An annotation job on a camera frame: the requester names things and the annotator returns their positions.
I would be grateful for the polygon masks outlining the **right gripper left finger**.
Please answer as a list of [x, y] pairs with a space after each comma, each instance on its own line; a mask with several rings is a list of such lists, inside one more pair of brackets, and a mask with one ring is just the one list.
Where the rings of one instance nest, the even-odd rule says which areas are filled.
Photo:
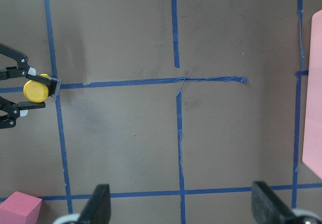
[[95, 187], [81, 213], [68, 214], [57, 218], [53, 224], [88, 223], [106, 224], [111, 219], [111, 196], [109, 184], [99, 184]]

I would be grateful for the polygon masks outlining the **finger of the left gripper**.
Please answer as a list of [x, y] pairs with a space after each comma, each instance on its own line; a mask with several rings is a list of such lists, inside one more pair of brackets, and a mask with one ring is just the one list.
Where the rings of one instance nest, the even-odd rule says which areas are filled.
[[27, 78], [48, 87], [49, 96], [57, 96], [57, 78], [37, 75], [36, 70], [28, 65], [28, 57], [20, 51], [1, 44], [1, 55], [14, 60], [17, 65], [1, 68], [1, 81], [14, 78]]
[[14, 103], [1, 97], [1, 111], [6, 114], [1, 116], [1, 129], [13, 128], [16, 126], [16, 120], [24, 117], [29, 110], [45, 108], [45, 102], [33, 103], [30, 101]]

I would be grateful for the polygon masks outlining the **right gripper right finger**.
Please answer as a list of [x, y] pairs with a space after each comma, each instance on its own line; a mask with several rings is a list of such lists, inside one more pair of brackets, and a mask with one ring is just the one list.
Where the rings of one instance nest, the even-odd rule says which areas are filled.
[[256, 223], [321, 223], [311, 211], [289, 208], [264, 181], [252, 183], [251, 209]]

